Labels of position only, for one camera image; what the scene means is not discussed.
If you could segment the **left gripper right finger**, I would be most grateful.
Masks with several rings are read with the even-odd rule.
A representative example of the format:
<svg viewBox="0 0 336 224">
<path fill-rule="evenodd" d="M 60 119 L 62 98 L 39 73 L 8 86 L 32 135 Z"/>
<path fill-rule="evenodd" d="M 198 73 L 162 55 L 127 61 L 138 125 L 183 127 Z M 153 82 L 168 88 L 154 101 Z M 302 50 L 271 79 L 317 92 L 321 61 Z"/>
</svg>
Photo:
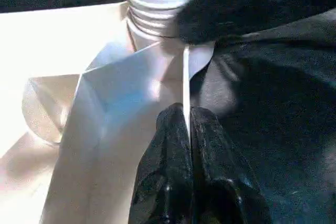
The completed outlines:
<svg viewBox="0 0 336 224">
<path fill-rule="evenodd" d="M 250 164 L 216 115 L 192 107 L 190 119 L 200 222 L 271 223 Z"/>
</svg>

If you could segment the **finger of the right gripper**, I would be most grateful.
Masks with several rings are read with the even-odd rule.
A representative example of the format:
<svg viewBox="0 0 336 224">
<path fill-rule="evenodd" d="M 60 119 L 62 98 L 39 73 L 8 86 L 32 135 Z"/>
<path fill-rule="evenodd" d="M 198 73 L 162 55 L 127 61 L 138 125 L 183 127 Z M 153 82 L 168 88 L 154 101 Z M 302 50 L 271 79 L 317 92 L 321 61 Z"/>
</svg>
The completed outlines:
<svg viewBox="0 0 336 224">
<path fill-rule="evenodd" d="M 188 0 L 175 18 L 177 37 L 197 45 L 296 22 L 335 8 L 335 0 Z"/>
</svg>

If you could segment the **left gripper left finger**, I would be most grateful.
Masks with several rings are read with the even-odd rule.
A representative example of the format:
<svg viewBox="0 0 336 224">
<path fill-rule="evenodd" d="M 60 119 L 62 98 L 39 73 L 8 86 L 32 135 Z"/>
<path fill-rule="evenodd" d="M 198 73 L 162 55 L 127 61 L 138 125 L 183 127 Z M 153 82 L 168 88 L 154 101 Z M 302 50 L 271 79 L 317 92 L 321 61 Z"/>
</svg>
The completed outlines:
<svg viewBox="0 0 336 224">
<path fill-rule="evenodd" d="M 193 168 L 183 105 L 156 119 L 156 132 L 138 164 L 129 223 L 191 223 Z"/>
</svg>

